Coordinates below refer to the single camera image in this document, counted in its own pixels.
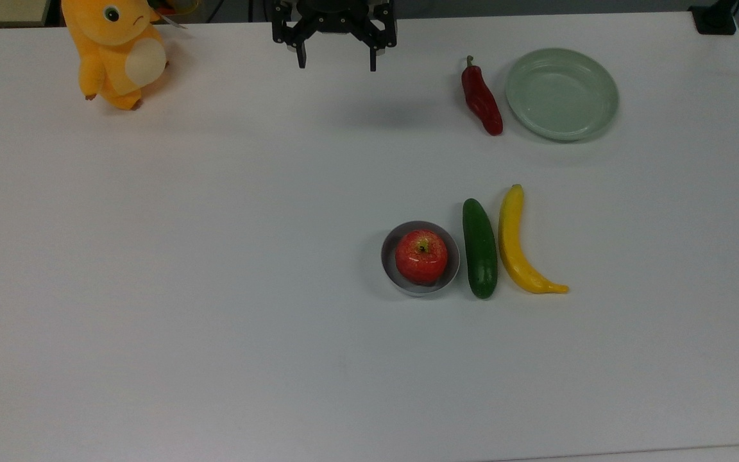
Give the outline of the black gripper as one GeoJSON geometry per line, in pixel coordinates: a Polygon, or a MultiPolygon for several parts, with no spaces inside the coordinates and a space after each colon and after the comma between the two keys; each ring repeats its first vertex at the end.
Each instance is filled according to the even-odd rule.
{"type": "Polygon", "coordinates": [[[369,48],[369,69],[376,71],[378,56],[398,45],[397,21],[393,1],[275,1],[273,41],[296,53],[305,69],[310,29],[347,31],[347,24],[354,24],[355,37],[369,48]]]}

